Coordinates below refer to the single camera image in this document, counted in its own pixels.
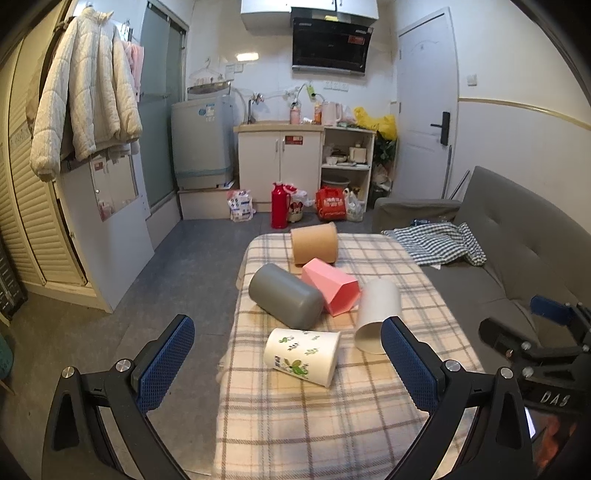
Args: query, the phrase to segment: bowl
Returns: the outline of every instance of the bowl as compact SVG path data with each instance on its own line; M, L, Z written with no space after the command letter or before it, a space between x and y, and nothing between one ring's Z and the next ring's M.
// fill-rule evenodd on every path
M341 175L322 175L322 186L337 189L345 189L349 186L350 180Z

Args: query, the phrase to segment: tan cup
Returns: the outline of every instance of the tan cup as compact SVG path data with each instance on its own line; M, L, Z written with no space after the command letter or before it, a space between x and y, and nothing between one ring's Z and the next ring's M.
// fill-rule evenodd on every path
M292 228L291 247L296 265L304 265L313 258L320 258L326 263L335 263L339 253L336 225L330 222Z

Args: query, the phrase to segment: faucet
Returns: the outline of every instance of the faucet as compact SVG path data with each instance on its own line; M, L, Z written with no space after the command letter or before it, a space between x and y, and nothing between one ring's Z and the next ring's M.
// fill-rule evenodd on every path
M247 124L256 123L256 118L252 115L252 103L255 102L257 105L261 102L264 102L265 99L260 93L253 93L252 97L248 99L248 119L246 120Z

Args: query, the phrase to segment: countertop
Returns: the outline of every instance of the countertop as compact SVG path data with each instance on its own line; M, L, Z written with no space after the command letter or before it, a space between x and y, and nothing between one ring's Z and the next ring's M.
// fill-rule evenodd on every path
M234 132L237 134L246 132L277 132L277 131L291 131L291 132L322 132L323 125L291 125L286 122L257 122L255 124L240 124L234 127Z

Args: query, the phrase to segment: red shopping bag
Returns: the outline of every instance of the red shopping bag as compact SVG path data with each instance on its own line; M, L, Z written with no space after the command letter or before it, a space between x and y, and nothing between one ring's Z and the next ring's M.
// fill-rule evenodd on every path
M343 190L322 187L316 192L316 209L322 220L346 219L347 207Z

